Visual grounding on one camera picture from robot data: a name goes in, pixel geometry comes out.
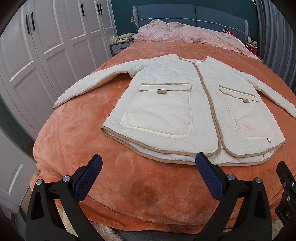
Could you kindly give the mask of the cream quilted jacket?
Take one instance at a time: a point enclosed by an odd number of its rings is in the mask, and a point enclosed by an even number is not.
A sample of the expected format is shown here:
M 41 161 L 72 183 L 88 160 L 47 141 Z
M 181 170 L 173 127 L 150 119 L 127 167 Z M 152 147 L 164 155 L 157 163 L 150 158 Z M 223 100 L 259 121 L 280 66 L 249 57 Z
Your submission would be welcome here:
M 211 57 L 168 54 L 94 72 L 69 87 L 57 108 L 127 73 L 131 82 L 103 133 L 137 154 L 191 165 L 203 152 L 219 166 L 257 165 L 285 144 L 264 94 L 295 116 L 295 106 L 256 77 Z

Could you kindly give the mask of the orange plush bed blanket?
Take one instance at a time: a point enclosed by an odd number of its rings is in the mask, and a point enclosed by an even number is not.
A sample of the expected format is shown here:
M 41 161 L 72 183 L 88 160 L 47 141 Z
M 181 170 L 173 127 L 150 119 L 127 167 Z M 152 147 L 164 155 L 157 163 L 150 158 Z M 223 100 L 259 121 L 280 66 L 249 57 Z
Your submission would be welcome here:
M 262 179 L 275 209 L 276 165 L 295 172 L 295 94 L 267 66 L 199 43 L 137 41 L 67 89 L 34 145 L 59 181 L 95 154 L 103 168 L 80 204 L 121 230 L 199 232 L 216 209 L 195 167 L 203 152 L 238 179 Z

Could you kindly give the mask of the folded cloths on nightstand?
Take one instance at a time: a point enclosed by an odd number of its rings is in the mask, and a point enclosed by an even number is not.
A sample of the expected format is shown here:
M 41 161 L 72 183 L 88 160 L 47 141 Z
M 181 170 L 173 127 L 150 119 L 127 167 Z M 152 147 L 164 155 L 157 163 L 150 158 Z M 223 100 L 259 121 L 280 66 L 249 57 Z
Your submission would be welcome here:
M 129 41 L 133 41 L 133 35 L 135 35 L 135 33 L 127 33 L 127 34 L 120 35 L 118 37 L 113 36 L 111 38 L 111 43 L 119 44 L 119 43 L 126 43 Z

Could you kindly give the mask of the dark grey nightstand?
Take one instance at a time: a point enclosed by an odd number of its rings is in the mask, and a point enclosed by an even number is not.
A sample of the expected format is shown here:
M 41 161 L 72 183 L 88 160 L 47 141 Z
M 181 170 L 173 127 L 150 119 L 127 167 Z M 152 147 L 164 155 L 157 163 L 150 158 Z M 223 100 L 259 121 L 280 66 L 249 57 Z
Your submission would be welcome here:
M 110 45 L 110 51 L 111 51 L 111 56 L 115 56 L 118 53 L 120 53 L 121 51 L 123 51 L 124 49 L 126 49 L 127 47 L 129 47 L 131 44 L 133 44 L 134 41 L 128 41 L 128 42 L 124 42 L 124 43 L 114 43 Z

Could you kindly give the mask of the pink floral quilt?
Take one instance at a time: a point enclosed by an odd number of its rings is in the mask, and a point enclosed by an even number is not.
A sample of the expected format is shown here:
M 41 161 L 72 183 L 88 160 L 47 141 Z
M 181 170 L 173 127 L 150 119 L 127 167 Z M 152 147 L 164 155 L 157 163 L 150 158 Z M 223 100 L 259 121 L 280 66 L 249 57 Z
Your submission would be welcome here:
M 208 44 L 243 54 L 258 61 L 260 60 L 246 44 L 228 29 L 223 29 L 219 32 L 178 22 L 166 23 L 160 19 L 156 19 L 140 27 L 138 32 L 132 37 L 135 41 L 175 41 Z

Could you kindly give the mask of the white panelled wardrobe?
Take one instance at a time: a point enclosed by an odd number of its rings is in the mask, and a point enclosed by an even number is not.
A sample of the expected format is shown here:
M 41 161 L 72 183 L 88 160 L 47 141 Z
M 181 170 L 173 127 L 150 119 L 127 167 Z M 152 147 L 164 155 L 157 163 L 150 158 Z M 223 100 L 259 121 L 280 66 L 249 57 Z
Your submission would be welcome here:
M 1 35 L 1 92 L 36 138 L 58 97 L 111 58 L 110 1 L 25 1 Z

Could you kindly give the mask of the grey curtain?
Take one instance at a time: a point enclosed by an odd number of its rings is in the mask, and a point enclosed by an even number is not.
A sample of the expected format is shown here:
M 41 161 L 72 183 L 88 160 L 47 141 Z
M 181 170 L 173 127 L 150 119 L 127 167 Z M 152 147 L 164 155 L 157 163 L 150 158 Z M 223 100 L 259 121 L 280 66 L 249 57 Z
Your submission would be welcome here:
M 255 1 L 259 56 L 295 92 L 295 33 L 271 1 Z

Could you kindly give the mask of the red plush toys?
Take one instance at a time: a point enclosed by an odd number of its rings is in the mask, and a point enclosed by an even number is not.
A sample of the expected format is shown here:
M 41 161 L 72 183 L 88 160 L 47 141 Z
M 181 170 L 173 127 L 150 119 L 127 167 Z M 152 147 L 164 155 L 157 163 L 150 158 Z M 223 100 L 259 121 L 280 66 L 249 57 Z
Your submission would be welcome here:
M 224 28 L 223 29 L 223 32 L 224 33 L 228 33 L 231 36 L 237 38 L 240 42 L 242 42 L 245 45 L 245 47 L 250 52 L 252 52 L 253 54 L 257 55 L 257 42 L 256 41 L 253 41 L 250 37 L 247 37 L 247 42 L 245 43 L 245 42 L 241 41 L 233 32 L 229 31 L 228 29 Z

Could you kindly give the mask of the teal upholstered headboard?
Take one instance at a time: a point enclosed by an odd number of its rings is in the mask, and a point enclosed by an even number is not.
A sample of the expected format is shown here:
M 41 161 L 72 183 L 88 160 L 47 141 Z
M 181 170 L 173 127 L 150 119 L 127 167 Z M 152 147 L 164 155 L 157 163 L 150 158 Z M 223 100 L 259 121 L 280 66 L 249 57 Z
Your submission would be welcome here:
M 166 23 L 178 22 L 195 27 L 223 32 L 225 29 L 246 43 L 249 35 L 248 21 L 224 11 L 194 6 L 192 4 L 147 4 L 132 8 L 133 20 L 138 30 L 152 20 Z

